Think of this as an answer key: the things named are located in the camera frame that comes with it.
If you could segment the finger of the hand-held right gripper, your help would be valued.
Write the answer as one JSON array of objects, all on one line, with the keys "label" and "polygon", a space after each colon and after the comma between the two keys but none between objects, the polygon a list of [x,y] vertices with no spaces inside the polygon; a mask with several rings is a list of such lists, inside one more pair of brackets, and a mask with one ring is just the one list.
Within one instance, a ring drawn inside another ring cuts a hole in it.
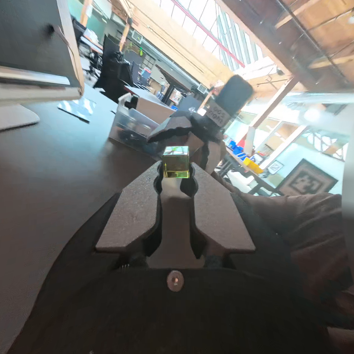
[{"label": "finger of the hand-held right gripper", "polygon": [[147,143],[186,143],[194,133],[192,113],[176,111],[147,137]]},{"label": "finger of the hand-held right gripper", "polygon": [[190,163],[194,162],[202,170],[211,175],[219,162],[226,154],[223,134],[217,133],[216,140],[203,142],[193,133],[190,133]]}]

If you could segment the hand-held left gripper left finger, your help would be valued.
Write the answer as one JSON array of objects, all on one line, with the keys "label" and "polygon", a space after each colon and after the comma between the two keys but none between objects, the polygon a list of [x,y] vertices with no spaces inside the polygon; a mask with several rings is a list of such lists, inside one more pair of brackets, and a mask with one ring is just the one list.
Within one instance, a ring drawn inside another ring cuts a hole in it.
[{"label": "hand-held left gripper left finger", "polygon": [[162,240],[161,192],[162,165],[158,161],[122,190],[96,250],[151,256]]}]

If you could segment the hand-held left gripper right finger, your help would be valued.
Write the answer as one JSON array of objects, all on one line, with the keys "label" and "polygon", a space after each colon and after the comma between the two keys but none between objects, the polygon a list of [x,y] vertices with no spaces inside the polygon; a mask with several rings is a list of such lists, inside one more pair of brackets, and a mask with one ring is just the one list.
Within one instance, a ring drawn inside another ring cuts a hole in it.
[{"label": "hand-held left gripper right finger", "polygon": [[197,259],[255,252],[231,192],[196,163],[190,164],[181,191],[190,197],[190,245]]}]

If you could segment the green glass cube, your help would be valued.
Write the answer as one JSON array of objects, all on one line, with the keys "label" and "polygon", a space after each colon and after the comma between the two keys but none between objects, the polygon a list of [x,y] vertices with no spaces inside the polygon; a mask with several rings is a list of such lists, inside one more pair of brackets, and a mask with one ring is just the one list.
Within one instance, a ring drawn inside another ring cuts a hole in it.
[{"label": "green glass cube", "polygon": [[189,147],[166,147],[162,154],[164,178],[189,178]]}]

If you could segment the person's right forearm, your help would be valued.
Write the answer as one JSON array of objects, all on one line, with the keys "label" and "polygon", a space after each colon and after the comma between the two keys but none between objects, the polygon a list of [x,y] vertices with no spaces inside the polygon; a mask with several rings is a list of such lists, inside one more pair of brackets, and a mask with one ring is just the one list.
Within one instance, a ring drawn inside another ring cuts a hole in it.
[{"label": "person's right forearm", "polygon": [[216,172],[212,177],[235,192],[290,247],[305,275],[310,298],[343,315],[333,325],[353,334],[353,279],[344,236],[342,195],[321,192],[300,196],[254,196],[241,192]]}]

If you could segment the blue bin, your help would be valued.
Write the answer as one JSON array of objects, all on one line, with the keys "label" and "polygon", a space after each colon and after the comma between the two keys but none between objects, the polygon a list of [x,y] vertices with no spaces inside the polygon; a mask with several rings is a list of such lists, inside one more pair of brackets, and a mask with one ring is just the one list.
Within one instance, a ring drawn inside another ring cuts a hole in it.
[{"label": "blue bin", "polygon": [[239,157],[240,159],[244,159],[246,156],[244,148],[240,145],[237,145],[237,143],[232,139],[227,142],[226,148],[231,150],[232,154]]}]

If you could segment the white box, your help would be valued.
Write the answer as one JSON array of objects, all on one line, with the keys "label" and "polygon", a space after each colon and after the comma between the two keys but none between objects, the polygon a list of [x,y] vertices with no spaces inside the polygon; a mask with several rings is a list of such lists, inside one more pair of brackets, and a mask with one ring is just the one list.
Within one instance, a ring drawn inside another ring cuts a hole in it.
[{"label": "white box", "polygon": [[121,95],[117,102],[118,107],[122,107],[126,111],[135,109],[157,124],[163,123],[165,119],[175,113],[175,110],[162,103],[150,91],[131,86],[124,86],[124,89],[127,92]]}]

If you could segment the small yellow bin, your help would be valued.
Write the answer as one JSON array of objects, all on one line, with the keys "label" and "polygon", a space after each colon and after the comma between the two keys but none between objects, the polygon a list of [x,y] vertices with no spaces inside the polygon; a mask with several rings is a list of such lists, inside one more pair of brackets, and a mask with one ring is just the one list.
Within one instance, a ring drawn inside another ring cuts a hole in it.
[{"label": "small yellow bin", "polygon": [[258,164],[256,164],[254,161],[252,161],[248,157],[246,157],[243,160],[243,163],[249,170],[251,170],[252,172],[254,172],[257,175],[262,174],[264,172],[263,169],[261,169]]}]

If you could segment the clear plastic container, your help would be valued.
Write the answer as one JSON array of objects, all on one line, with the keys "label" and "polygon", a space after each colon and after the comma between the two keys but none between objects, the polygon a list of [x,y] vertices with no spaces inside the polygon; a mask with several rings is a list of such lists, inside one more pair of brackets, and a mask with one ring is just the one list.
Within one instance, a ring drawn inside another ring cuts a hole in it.
[{"label": "clear plastic container", "polygon": [[109,139],[121,143],[135,151],[159,157],[162,146],[159,143],[148,143],[149,135],[159,126],[136,109],[118,106]]}]

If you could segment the small framed picture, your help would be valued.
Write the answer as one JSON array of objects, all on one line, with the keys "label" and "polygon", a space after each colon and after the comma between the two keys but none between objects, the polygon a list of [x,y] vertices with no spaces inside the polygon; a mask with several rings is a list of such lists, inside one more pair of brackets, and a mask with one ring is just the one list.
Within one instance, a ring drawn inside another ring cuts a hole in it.
[{"label": "small framed picture", "polygon": [[277,174],[283,167],[284,164],[275,160],[267,167],[267,171],[269,174],[274,175]]}]

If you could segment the framed black white marker board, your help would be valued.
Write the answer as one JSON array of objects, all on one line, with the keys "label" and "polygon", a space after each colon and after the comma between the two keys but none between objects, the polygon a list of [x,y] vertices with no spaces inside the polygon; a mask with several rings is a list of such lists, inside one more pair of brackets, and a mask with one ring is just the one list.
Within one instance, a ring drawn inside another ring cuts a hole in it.
[{"label": "framed black white marker board", "polygon": [[336,178],[302,159],[276,189],[281,196],[314,195],[329,192],[337,182]]}]

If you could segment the shiny metal plate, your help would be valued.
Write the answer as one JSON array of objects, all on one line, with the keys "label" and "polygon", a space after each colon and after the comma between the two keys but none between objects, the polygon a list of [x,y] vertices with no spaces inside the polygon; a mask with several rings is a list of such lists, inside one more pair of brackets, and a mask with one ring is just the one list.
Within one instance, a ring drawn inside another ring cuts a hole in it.
[{"label": "shiny metal plate", "polygon": [[78,100],[62,100],[57,108],[88,124],[91,122],[96,105],[93,100],[82,97]]}]

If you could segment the white stand base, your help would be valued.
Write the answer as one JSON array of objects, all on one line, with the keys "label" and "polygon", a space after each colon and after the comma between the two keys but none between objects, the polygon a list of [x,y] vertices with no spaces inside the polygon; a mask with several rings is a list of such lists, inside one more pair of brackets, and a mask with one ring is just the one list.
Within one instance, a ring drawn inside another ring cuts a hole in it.
[{"label": "white stand base", "polygon": [[39,116],[22,105],[0,107],[0,131],[37,124]]}]

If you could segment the computer monitor with stand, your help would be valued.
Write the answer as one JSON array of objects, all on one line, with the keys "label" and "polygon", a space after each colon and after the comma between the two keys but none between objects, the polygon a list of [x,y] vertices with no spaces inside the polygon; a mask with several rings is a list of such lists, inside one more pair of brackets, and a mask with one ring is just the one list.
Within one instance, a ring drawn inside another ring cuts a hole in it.
[{"label": "computer monitor with stand", "polygon": [[1,1],[1,86],[50,93],[4,93],[1,100],[83,95],[84,78],[67,1]]}]

